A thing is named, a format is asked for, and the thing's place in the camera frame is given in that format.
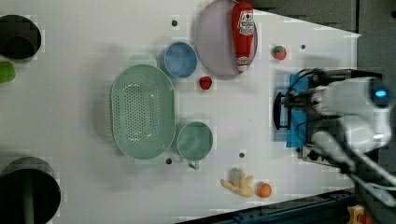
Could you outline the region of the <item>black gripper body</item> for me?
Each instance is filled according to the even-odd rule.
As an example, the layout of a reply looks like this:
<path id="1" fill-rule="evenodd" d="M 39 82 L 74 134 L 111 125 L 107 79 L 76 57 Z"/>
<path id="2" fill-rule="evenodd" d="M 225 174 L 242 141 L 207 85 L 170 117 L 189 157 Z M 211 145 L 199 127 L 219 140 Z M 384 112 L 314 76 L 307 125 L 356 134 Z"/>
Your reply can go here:
<path id="1" fill-rule="evenodd" d="M 295 89 L 288 91 L 288 108 L 302 110 L 307 113 L 318 113 L 318 90 L 311 88 L 299 92 Z"/>

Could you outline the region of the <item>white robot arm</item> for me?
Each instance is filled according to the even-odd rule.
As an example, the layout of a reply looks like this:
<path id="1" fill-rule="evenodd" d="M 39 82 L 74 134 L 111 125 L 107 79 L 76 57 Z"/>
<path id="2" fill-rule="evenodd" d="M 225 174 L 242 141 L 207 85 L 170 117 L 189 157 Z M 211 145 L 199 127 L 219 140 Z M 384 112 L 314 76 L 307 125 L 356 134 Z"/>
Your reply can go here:
<path id="1" fill-rule="evenodd" d="M 391 138 L 390 92 L 380 78 L 349 78 L 303 92 L 289 89 L 283 105 L 323 116 L 311 133 L 316 153 L 385 206 L 395 205 L 395 176 L 367 156 Z"/>

